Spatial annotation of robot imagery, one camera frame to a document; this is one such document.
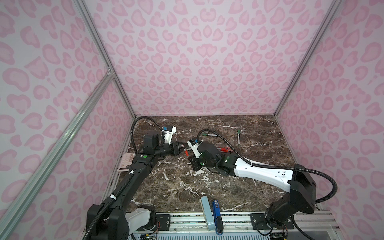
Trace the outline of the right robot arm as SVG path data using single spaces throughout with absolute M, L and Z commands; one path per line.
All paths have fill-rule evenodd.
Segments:
M 313 214 L 316 209 L 316 183 L 307 172 L 272 169 L 272 166 L 248 159 L 236 153 L 222 153 L 211 143 L 189 140 L 194 155 L 189 157 L 194 171 L 205 167 L 222 176 L 249 178 L 273 185 L 286 192 L 270 204 L 265 212 L 264 223 L 278 228 L 297 212 Z

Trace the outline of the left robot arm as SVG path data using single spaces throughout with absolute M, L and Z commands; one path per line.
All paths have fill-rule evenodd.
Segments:
M 126 240 L 141 227 L 151 230 L 155 224 L 155 209 L 141 206 L 128 213 L 127 208 L 140 185 L 152 172 L 159 160 L 177 156 L 187 144 L 165 140 L 164 136 L 150 131 L 144 136 L 141 151 L 135 154 L 129 172 L 99 205 L 87 212 L 85 240 Z

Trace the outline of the green cap marker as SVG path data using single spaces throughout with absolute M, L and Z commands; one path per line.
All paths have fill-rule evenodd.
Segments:
M 205 136 L 205 137 L 218 137 L 218 135 L 216 135 L 216 134 L 207 134 L 207 133 L 203 133 L 202 136 Z

